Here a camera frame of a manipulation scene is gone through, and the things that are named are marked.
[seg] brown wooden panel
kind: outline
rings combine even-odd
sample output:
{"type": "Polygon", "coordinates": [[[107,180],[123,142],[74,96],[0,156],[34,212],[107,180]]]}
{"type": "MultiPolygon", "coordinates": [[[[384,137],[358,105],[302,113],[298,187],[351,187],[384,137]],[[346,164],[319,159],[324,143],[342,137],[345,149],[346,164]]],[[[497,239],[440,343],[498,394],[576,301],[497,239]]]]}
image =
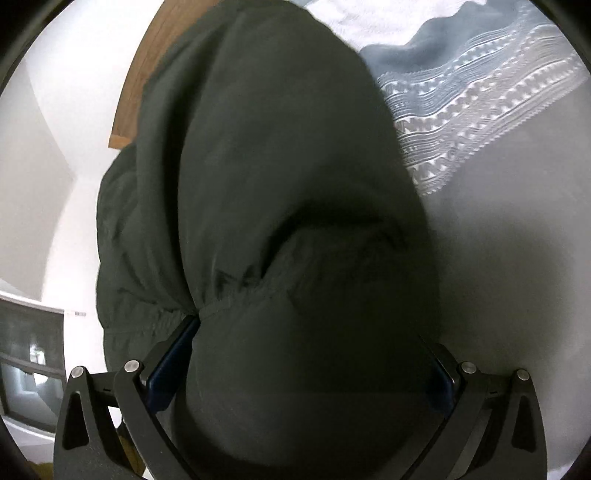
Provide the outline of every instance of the brown wooden panel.
{"type": "Polygon", "coordinates": [[[219,0],[164,0],[146,30],[125,79],[109,146],[120,150],[135,139],[146,80],[169,46],[219,0]]]}

